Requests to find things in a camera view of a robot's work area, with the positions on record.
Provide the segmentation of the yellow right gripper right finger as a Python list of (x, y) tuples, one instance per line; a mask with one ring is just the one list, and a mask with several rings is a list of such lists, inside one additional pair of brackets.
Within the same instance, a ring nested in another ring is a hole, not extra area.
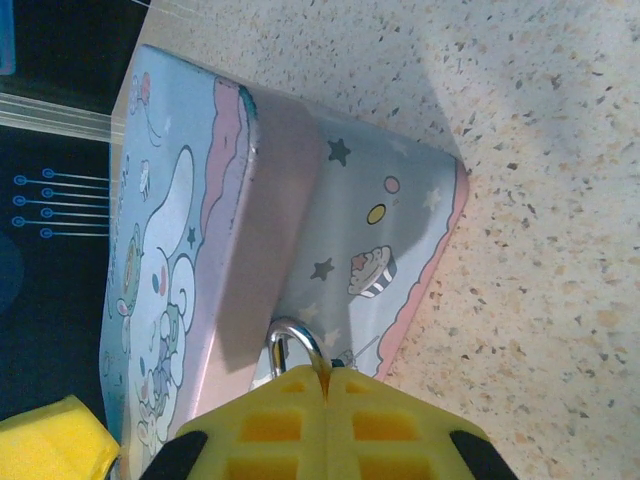
[(336, 368), (326, 402), (329, 479), (471, 479), (450, 434), (481, 429), (364, 374)]

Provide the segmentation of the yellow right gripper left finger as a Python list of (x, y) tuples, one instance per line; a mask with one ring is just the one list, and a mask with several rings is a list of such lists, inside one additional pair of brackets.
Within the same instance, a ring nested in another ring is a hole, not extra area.
[(309, 365), (185, 423), (206, 443), (191, 479), (324, 479), (324, 396)]

